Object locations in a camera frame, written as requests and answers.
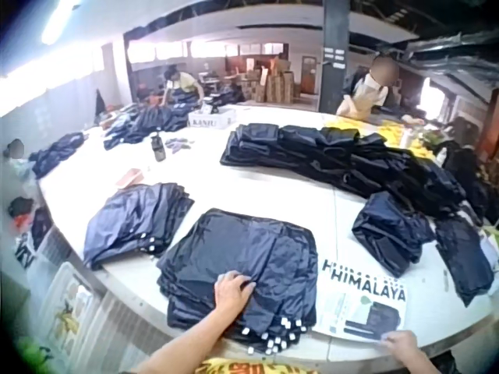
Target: small bottle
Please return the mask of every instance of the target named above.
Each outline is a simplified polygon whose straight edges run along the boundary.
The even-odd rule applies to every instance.
[[[154,157],[156,157],[157,162],[161,162],[166,158],[165,146],[163,146],[163,140],[156,132],[152,138],[150,138],[150,144],[154,151]]]

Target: fluorescent light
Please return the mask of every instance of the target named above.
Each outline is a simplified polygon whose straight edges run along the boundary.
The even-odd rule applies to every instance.
[[[57,8],[48,20],[47,26],[41,35],[43,44],[54,44],[62,34],[69,21],[73,6],[79,5],[80,0],[59,0]]]

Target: worker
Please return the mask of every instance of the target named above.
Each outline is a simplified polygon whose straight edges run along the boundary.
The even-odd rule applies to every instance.
[[[176,104],[196,103],[196,101],[201,104],[203,102],[203,87],[190,74],[177,70],[176,65],[170,65],[164,77],[166,81],[165,93],[163,93],[164,106],[168,105],[169,95]]]
[[[253,282],[242,288],[242,285],[248,283],[249,280],[250,277],[236,271],[220,275],[214,286],[215,309],[182,336],[155,351],[150,358],[132,372],[138,374],[229,372],[228,367],[236,365],[240,369],[246,368],[245,372],[261,374],[311,373],[311,371],[289,368],[287,365],[264,365],[261,362],[241,361],[234,363],[220,358],[214,358],[202,364],[220,336],[244,310],[256,286]],[[439,374],[428,357],[418,349],[416,337],[412,332],[394,331],[388,333],[381,343],[412,374]]]
[[[395,101],[391,86],[397,82],[398,65],[390,56],[378,55],[369,70],[360,67],[343,87],[343,101],[336,115],[366,120],[373,106],[383,106],[410,125],[424,125],[422,119],[404,113]]]

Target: white crate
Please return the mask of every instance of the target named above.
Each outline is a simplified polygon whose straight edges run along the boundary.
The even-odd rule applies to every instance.
[[[235,110],[219,108],[219,111],[219,113],[213,115],[192,111],[189,113],[189,126],[209,129],[227,129],[235,122]]]

